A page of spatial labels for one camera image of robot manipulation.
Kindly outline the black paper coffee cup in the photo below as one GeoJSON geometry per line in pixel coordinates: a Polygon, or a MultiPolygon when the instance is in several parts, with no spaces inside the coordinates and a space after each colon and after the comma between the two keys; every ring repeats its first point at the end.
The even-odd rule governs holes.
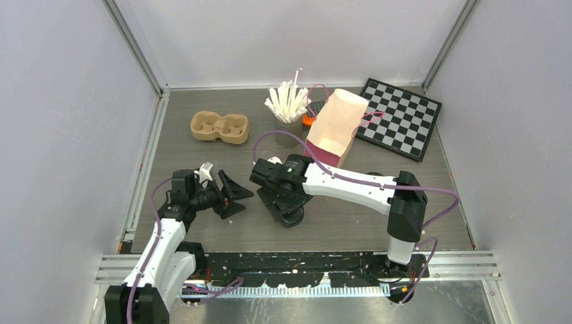
{"type": "Polygon", "coordinates": [[[304,219],[304,208],[300,207],[290,213],[285,213],[279,217],[279,223],[284,227],[294,227],[299,225],[304,219]]]}

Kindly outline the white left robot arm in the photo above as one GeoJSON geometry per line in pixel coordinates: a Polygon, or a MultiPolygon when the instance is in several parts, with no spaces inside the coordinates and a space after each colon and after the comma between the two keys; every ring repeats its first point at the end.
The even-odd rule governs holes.
{"type": "Polygon", "coordinates": [[[169,323],[169,311],[185,281],[200,279],[207,259],[200,243],[187,242],[197,213],[211,209],[221,219],[245,210],[240,201],[253,192],[223,170],[213,180],[203,169],[180,169],[163,180],[171,188],[154,208],[152,235],[130,274],[109,286],[105,302],[107,323],[169,323]]]}

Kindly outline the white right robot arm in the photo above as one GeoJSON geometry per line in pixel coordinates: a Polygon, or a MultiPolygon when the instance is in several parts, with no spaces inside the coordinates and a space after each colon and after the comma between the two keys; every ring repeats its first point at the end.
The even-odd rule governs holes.
{"type": "Polygon", "coordinates": [[[314,196],[336,198],[368,207],[388,218],[389,247],[385,268],[394,277],[412,267],[420,241],[428,198],[412,173],[398,177],[339,169],[311,157],[291,154],[286,161],[258,159],[250,181],[270,214],[283,226],[293,227],[304,218],[304,205],[314,196]]]}

